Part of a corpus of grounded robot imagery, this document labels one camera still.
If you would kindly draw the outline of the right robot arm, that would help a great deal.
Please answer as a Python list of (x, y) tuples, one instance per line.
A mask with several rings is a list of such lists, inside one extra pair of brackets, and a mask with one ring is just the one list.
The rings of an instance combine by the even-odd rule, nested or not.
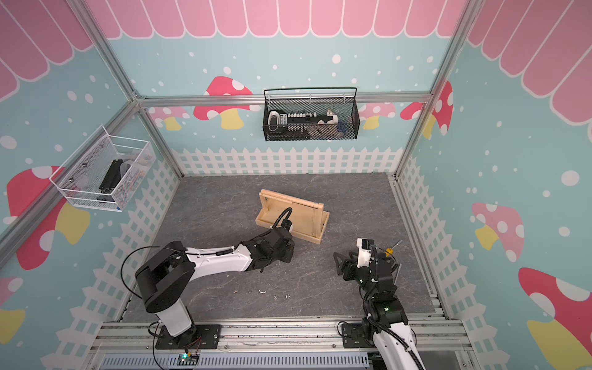
[(356, 246), (347, 256), (334, 253), (338, 275), (359, 286), (364, 311), (359, 324), (337, 324), (343, 346), (377, 349), (387, 369), (424, 369), (415, 332), (396, 294), (401, 265), (393, 249), (377, 248), (367, 238), (359, 238)]

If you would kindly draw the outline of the wooden jewelry display stand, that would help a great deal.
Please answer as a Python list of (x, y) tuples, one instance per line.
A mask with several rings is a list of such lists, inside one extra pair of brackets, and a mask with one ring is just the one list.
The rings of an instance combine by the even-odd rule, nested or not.
[(258, 226), (271, 228), (280, 214), (286, 208), (291, 208), (292, 213), (288, 219), (292, 223), (292, 235), (320, 245), (330, 216), (323, 203), (302, 200), (268, 190), (261, 190), (259, 197), (262, 209), (255, 220)]

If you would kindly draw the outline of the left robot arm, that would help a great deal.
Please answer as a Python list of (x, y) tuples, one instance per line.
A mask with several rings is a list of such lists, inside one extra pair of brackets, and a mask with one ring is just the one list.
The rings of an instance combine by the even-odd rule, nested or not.
[(251, 239), (226, 248), (186, 248), (180, 241), (155, 246), (157, 251), (138, 267), (134, 279), (139, 291), (134, 291), (123, 277), (123, 268), (136, 253), (130, 252), (120, 265), (123, 286), (144, 304), (146, 312), (157, 316), (153, 347), (183, 349), (203, 346), (205, 334), (191, 317), (181, 296), (190, 282), (210, 275), (227, 272), (260, 271), (275, 261), (286, 264), (294, 254), (291, 234), (291, 208), (284, 209), (271, 228)]

